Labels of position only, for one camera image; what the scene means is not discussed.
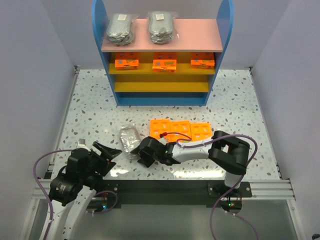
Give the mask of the silver scrubber pack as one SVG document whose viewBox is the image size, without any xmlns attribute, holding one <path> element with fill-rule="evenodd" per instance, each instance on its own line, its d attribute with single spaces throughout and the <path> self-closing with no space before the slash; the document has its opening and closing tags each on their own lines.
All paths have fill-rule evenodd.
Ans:
<svg viewBox="0 0 320 240">
<path fill-rule="evenodd" d="M 179 38 L 174 11 L 150 11 L 147 15 L 148 34 L 153 44 L 165 45 Z"/>
<path fill-rule="evenodd" d="M 119 129 L 119 138 L 123 146 L 124 155 L 130 162 L 138 161 L 140 157 L 131 153 L 141 143 L 141 136 L 134 123 L 124 124 Z"/>
<path fill-rule="evenodd" d="M 117 46 L 133 43 L 136 38 L 137 14 L 115 13 L 105 19 L 103 39 Z"/>
</svg>

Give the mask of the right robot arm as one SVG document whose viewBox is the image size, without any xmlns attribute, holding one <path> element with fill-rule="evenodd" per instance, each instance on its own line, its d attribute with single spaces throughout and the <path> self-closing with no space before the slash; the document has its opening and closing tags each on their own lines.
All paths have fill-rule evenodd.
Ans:
<svg viewBox="0 0 320 240">
<path fill-rule="evenodd" d="M 211 160 L 225 170 L 224 185 L 234 190 L 240 187 L 247 172 L 250 144 L 239 134 L 219 130 L 212 137 L 199 141 L 182 138 L 167 142 L 163 137 L 148 136 L 130 153 L 137 155 L 138 162 L 147 168 L 155 162 L 172 166 L 193 160 Z"/>
</svg>

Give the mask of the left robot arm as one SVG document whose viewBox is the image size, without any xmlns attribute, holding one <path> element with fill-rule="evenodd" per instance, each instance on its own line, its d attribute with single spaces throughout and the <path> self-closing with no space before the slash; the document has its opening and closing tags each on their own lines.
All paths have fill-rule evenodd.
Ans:
<svg viewBox="0 0 320 240">
<path fill-rule="evenodd" d="M 107 213 L 117 205 L 119 197 L 115 191 L 105 189 L 103 177 L 116 165 L 113 160 L 122 151 L 97 141 L 93 143 L 93 148 L 97 151 L 87 147 L 71 149 L 66 165 L 50 182 L 49 191 L 45 190 L 37 175 L 34 175 L 48 203 L 40 239 L 72 239 L 81 217 L 96 196 L 111 197 L 114 202 L 112 206 L 102 204 L 92 211 L 93 215 Z"/>
</svg>

